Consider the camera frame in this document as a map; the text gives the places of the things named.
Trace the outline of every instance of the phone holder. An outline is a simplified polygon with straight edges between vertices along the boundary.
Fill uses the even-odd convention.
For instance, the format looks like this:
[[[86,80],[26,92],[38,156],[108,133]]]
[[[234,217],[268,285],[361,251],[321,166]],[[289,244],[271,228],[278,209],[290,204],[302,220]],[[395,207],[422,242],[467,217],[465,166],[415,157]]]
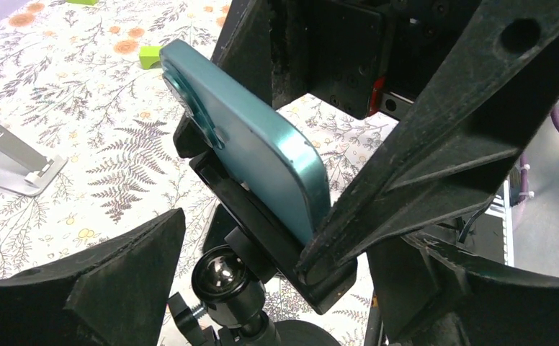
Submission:
[[[59,155],[45,156],[0,124],[0,188],[39,195],[66,165]]]
[[[190,148],[207,147],[191,130],[198,133],[188,125],[179,126],[174,139],[177,143],[191,139]],[[184,153],[179,145],[176,148]],[[270,321],[262,311],[264,284],[280,272],[316,313],[324,314],[354,285],[357,262],[349,262],[315,285],[301,283],[294,269],[303,245],[265,204],[230,178],[213,150],[208,148],[189,164],[222,202],[212,225],[216,241],[223,245],[204,246],[209,250],[194,268],[192,287],[201,306],[192,311],[179,293],[169,299],[181,333],[192,345],[205,346],[217,345],[214,342],[223,346],[339,345],[313,324]],[[197,318],[203,311],[223,326],[218,335],[211,327],[201,331]]]

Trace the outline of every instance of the white phone stand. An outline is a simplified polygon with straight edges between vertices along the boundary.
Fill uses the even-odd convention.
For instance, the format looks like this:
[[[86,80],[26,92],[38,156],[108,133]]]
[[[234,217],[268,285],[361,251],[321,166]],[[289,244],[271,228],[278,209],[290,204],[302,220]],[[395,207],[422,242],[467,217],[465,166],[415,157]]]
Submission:
[[[37,196],[53,181],[67,159],[44,156],[0,124],[0,188]]]

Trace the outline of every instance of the tripod mount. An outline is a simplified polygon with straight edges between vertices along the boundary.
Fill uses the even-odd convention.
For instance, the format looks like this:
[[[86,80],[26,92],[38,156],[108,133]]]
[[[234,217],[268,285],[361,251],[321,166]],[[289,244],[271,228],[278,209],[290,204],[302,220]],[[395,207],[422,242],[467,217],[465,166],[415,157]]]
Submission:
[[[305,321],[274,323],[263,311],[264,285],[228,246],[206,252],[195,265],[192,289],[201,304],[191,310],[177,293],[169,310],[180,332],[194,346],[338,346],[328,332]],[[197,318],[209,314],[223,326],[201,330]]]

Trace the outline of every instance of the black cable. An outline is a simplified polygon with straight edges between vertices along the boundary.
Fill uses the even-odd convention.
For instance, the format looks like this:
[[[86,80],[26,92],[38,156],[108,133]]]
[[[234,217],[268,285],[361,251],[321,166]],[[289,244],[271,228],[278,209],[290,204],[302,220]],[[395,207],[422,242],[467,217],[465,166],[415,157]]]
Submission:
[[[491,203],[493,203],[493,200],[487,204],[485,207],[477,210],[476,213],[473,214],[473,216],[471,216],[468,221],[466,222],[466,224],[464,225],[464,227],[462,227],[462,231],[460,231],[460,235],[457,236],[457,241],[459,243],[464,244],[464,242],[466,241],[466,237],[468,237],[468,232],[470,230],[471,227],[473,227],[473,224],[475,223],[475,221],[477,221],[477,219],[482,216],[486,210],[489,209]]]

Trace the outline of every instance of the black knob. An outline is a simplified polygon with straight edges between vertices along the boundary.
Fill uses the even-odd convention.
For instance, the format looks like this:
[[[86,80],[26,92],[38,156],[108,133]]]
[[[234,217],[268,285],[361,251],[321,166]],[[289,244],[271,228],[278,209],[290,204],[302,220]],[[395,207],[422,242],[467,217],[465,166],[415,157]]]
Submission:
[[[259,317],[264,286],[227,245],[206,252],[194,266],[192,290],[210,318],[230,329]]]

